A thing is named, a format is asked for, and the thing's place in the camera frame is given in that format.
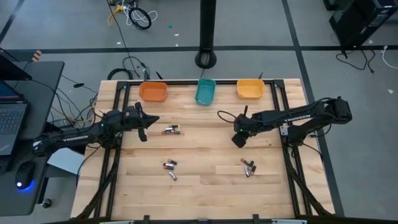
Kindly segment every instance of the laptop screen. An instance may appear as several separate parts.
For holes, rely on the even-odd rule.
[[[15,100],[19,99],[19,96],[14,90],[4,82],[0,82],[0,100]]]

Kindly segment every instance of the laptop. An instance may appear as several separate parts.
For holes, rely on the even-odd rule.
[[[12,154],[28,106],[22,95],[0,81],[0,156]]]

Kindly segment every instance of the computer mouse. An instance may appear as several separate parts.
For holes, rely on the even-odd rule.
[[[26,161],[22,163],[15,174],[15,185],[18,189],[26,189],[33,180],[35,171],[35,163]]]

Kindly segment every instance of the blue light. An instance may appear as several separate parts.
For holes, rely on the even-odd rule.
[[[30,183],[29,186],[27,186],[27,188],[25,189],[18,189],[18,191],[20,192],[30,192],[35,186],[35,180],[32,180],[32,182]]]

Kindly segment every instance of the black pole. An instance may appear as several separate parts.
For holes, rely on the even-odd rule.
[[[214,53],[216,5],[217,0],[200,1],[200,46],[195,63],[203,69],[212,68],[217,62]]]

